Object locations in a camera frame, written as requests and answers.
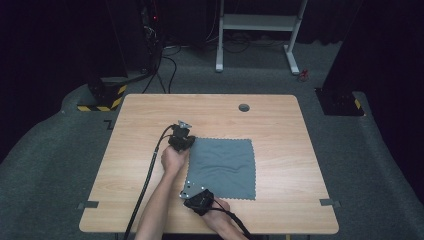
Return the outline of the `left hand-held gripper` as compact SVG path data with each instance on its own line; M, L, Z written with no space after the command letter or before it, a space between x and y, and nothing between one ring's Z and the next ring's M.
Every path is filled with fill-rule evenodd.
M191 125L187 124L181 120L177 124L171 126L173 130L172 135L169 137L168 143L176 151L185 151L192 147L196 137L190 136Z

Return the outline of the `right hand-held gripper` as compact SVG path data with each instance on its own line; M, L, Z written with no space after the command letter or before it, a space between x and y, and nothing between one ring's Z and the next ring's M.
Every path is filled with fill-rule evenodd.
M205 215L212 207L214 194L206 187L187 180L179 197L183 204L199 216Z

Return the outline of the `grey cloth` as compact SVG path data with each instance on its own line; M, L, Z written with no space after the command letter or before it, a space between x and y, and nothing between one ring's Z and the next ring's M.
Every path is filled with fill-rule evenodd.
M197 138L185 188L203 187L220 198L256 199L256 162L250 139Z

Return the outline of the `person's left hand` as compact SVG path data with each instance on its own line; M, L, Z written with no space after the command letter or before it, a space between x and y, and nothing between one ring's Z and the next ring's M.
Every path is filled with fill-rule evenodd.
M162 153L161 163L166 174L176 175L185 164L189 151L176 151L172 146L168 146Z

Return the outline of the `person's right hand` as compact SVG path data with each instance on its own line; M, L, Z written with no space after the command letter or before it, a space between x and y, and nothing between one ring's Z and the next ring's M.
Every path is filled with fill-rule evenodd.
M212 210L204 214L202 219L210 229L218 232L231 225L231 218L225 213L229 209L230 205L226 201L215 197Z

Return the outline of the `black stand with striped base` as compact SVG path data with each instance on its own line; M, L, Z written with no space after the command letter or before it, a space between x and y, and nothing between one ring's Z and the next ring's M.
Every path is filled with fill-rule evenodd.
M82 112L115 111L123 99L126 88L127 85L123 83L103 82L99 78L90 80L87 83L87 91L77 104L77 109Z

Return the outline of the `dark equipment rack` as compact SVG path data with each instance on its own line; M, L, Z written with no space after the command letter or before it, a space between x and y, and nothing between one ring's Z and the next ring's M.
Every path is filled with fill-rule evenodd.
M151 69L159 68L163 50L163 29L159 20L157 0L136 0L147 44Z

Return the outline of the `black stand base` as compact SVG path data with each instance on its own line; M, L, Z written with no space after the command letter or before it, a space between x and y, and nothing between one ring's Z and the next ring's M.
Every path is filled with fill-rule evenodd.
M315 94L325 115L364 116L359 100L352 94L339 94L332 90L316 88Z

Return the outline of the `white metal desk frame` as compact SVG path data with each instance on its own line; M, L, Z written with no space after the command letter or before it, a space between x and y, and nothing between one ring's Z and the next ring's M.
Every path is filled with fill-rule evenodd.
M298 36L308 0L301 0L298 13L293 16L228 14L225 12L224 3L225 0L220 0L218 45L215 64L215 70L217 72L222 72L224 69L224 31L249 30L290 32L291 37L289 44L283 46L284 54L287 58L291 73L293 75L299 75L301 73L293 55L293 48Z

